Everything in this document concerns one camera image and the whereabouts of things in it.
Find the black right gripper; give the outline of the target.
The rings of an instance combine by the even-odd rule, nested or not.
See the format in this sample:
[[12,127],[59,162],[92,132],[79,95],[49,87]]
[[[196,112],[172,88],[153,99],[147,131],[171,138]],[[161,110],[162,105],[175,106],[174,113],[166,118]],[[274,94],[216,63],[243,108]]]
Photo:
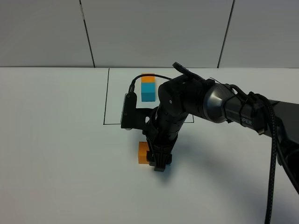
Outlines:
[[171,115],[163,105],[154,109],[148,122],[149,130],[143,131],[143,134],[146,135],[149,145],[146,160],[150,166],[154,166],[155,171],[164,172],[166,166],[171,164],[171,151],[187,116],[188,113],[186,112]]

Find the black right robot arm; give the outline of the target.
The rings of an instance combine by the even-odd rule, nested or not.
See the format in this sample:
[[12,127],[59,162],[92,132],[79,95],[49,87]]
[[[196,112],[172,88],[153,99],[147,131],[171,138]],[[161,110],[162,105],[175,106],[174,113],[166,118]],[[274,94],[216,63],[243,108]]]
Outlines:
[[146,159],[157,171],[171,163],[171,151],[188,115],[214,123],[235,122],[271,137],[268,191],[274,188],[276,165],[281,165],[294,188],[299,187],[299,106],[244,93],[234,84],[203,79],[174,63],[180,76],[158,89],[159,106],[144,131],[149,151]]

